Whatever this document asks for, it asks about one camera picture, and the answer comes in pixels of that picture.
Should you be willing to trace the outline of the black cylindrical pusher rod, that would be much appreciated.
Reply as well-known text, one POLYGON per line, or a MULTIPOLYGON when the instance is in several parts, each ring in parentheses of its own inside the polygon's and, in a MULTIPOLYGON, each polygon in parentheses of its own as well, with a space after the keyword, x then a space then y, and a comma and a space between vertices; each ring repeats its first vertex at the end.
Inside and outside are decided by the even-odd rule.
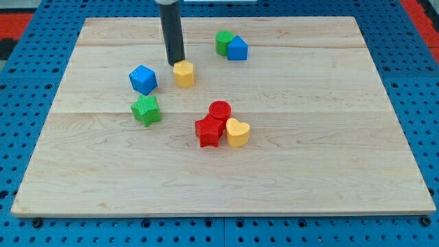
POLYGON ((179 0, 158 0, 159 14, 169 65, 185 59, 179 0))

